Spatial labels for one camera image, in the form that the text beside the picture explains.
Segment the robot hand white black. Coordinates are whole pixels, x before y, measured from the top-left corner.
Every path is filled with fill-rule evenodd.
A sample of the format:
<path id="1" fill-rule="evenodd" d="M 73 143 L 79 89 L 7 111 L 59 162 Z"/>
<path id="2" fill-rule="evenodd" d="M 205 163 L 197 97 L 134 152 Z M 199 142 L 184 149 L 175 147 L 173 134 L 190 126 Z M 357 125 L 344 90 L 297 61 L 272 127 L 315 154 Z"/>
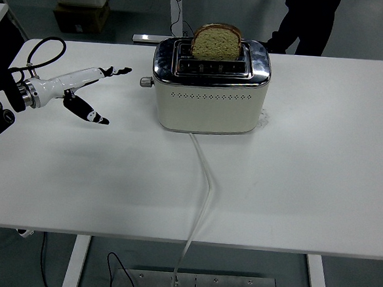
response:
<path id="1" fill-rule="evenodd" d="M 96 112 L 86 101 L 76 96 L 75 92 L 84 86 L 96 83 L 99 79 L 113 75 L 126 75 L 131 71 L 130 67 L 121 69 L 113 66 L 106 69 L 92 67 L 49 80 L 31 78 L 26 81 L 26 89 L 30 99 L 26 102 L 26 105 L 32 108 L 40 108 L 46 106 L 54 98 L 61 99 L 66 109 L 84 121 L 108 125 L 109 120 Z"/>

